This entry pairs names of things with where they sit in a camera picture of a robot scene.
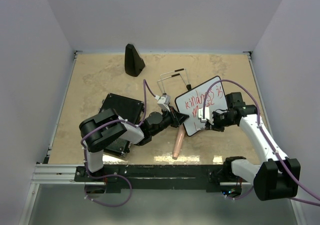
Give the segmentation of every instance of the whiteboard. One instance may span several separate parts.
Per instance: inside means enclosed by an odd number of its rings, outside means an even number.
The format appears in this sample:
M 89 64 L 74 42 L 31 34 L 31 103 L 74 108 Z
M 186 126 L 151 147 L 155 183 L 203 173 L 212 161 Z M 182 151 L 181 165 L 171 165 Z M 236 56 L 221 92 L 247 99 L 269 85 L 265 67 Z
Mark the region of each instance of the whiteboard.
M 205 123 L 200 122 L 198 118 L 198 110 L 203 107 L 205 94 L 210 85 L 219 80 L 220 77 L 215 76 L 175 98 L 174 102 L 178 111 L 189 115 L 189 118 L 183 123 L 188 136 L 194 135 L 205 127 Z M 211 112 L 217 109 L 227 109 L 225 91 L 221 82 L 210 89 L 206 99 L 206 106 L 210 107 Z

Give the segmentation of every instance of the gray wall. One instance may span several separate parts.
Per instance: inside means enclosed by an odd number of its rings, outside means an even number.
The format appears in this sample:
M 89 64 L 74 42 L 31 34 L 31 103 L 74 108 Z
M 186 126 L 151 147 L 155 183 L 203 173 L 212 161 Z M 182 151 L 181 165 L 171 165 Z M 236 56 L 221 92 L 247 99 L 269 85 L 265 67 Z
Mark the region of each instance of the gray wall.
M 253 52 L 275 140 L 301 163 L 301 182 L 320 194 L 320 0 L 283 0 Z M 301 189 L 300 198 L 313 200 Z M 319 208 L 303 205 L 309 225 Z
M 18 224 L 73 51 L 47 0 L 0 0 L 0 224 Z
M 123 52 L 252 51 L 281 0 L 48 0 L 71 46 Z

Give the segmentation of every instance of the black stand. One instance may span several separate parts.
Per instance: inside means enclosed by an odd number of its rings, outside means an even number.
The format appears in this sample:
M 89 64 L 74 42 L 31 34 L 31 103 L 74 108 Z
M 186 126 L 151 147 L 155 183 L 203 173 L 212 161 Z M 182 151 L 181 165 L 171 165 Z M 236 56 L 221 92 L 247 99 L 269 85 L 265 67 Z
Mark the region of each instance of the black stand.
M 124 55 L 124 70 L 125 73 L 138 77 L 141 71 L 145 67 L 144 60 L 139 56 L 138 51 L 136 50 L 133 44 L 128 43 L 125 46 L 125 55 Z

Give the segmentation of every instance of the tan surface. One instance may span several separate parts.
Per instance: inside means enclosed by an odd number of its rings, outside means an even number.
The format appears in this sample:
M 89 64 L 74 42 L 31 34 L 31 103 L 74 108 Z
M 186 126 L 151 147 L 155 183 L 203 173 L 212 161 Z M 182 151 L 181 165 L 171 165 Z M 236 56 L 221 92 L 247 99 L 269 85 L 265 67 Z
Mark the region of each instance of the tan surface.
M 83 150 L 80 145 L 79 124 L 99 111 L 108 93 L 143 100 L 143 79 L 151 90 L 161 95 L 157 85 L 160 74 L 187 68 L 192 87 L 219 75 L 222 79 L 236 81 L 259 98 L 248 57 L 242 54 L 145 54 L 141 55 L 146 67 L 138 77 L 125 73 L 123 54 L 79 54 L 67 91 L 57 132 L 54 138 L 50 164 L 81 164 Z M 180 77 L 167 79 L 166 92 L 174 105 L 176 96 L 186 87 Z M 223 83 L 225 94 L 240 91 L 235 85 Z M 242 94 L 247 104 L 253 104 Z M 157 101 L 147 94 L 147 115 L 158 111 Z M 193 137 L 185 136 L 178 160 L 172 159 L 172 151 L 178 129 L 169 127 L 152 138 L 144 146 L 131 146 L 123 163 L 129 164 L 213 164 L 230 156 L 244 156 L 250 162 L 259 160 L 247 136 L 237 126 L 225 132 L 201 131 Z M 104 156 L 105 163 L 117 163 L 118 159 Z

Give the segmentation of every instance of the black border of whiteboard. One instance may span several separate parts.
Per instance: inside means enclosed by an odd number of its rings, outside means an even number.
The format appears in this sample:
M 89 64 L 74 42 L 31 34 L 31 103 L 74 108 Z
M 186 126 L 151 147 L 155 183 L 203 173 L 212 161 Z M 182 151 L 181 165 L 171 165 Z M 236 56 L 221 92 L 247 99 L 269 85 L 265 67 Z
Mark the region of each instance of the black border of whiteboard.
M 200 87 L 201 85 L 203 85 L 203 84 L 205 84 L 205 83 L 207 83 L 207 82 L 209 82 L 210 80 L 215 79 L 215 78 L 219 78 L 219 80 L 221 80 L 221 77 L 220 77 L 220 76 L 218 76 L 218 75 L 217 75 L 217 76 L 214 76 L 214 77 L 212 77 L 212 78 L 208 79 L 207 81 L 204 81 L 203 83 L 199 84 L 198 86 L 195 86 L 194 88 L 190 89 L 189 91 L 186 91 L 186 92 L 184 92 L 184 93 L 180 94 L 179 96 L 177 96 L 177 97 L 174 99 L 174 104 L 175 104 L 175 107 L 176 107 L 176 109 L 178 110 L 178 112 L 180 112 L 180 111 L 179 111 L 179 107 L 178 107 L 178 105 L 177 105 L 176 100 L 177 100 L 179 97 L 181 97 L 181 96 L 183 96 L 183 95 L 185 95 L 185 94 L 189 93 L 190 91 L 192 91 L 192 90 L 194 90 L 194 89 L 196 89 L 196 88 Z M 226 96 L 224 86 L 223 86 L 222 82 L 220 82 L 220 83 L 221 83 L 221 87 L 222 87 L 223 94 L 224 94 L 224 96 Z M 187 133 L 187 130 L 186 130 L 185 124 L 183 124 L 183 127 L 184 127 L 184 130 L 185 130 L 185 134 L 186 134 L 188 137 L 192 137 L 193 135 L 195 135 L 195 134 L 197 134 L 198 132 L 200 132 L 200 131 L 201 131 L 201 130 L 199 130 L 199 131 L 196 131 L 194 134 L 189 135 L 189 134 Z

